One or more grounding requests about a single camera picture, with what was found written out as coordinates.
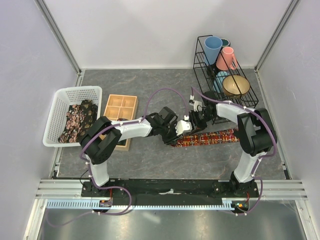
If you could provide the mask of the multicolour patchwork tie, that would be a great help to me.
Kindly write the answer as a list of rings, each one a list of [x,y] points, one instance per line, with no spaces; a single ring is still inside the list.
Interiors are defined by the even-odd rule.
[[[197,147],[216,144],[237,143],[240,140],[234,135],[235,129],[226,129],[215,132],[197,133],[184,136],[172,147]]]

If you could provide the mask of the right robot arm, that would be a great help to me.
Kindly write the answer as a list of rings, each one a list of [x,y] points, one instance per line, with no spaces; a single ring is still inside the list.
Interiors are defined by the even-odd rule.
[[[189,104],[193,110],[189,112],[189,120],[193,132],[200,132],[215,118],[227,119],[237,124],[234,136],[242,148],[241,158],[231,173],[229,191],[235,197],[242,196],[254,185],[256,170],[268,152],[277,152],[277,135],[270,115],[265,108],[253,109],[236,104],[230,100],[220,101],[200,94],[204,102],[197,101],[190,95]]]

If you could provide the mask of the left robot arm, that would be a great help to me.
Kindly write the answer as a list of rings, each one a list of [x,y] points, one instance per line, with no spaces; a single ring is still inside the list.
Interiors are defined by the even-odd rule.
[[[80,156],[87,161],[89,175],[94,182],[92,191],[99,197],[110,191],[107,160],[119,142],[132,138],[146,138],[160,135],[166,145],[177,142],[183,135],[183,126],[178,116],[168,107],[157,113],[125,121],[111,121],[100,117],[79,138],[82,148]]]

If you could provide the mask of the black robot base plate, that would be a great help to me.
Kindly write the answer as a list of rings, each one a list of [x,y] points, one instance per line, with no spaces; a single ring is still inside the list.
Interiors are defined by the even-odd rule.
[[[142,199],[162,199],[175,196],[179,199],[190,198],[257,198],[257,183],[235,183],[234,180],[213,179],[121,179],[112,178],[105,187],[123,187],[129,191],[133,201]]]

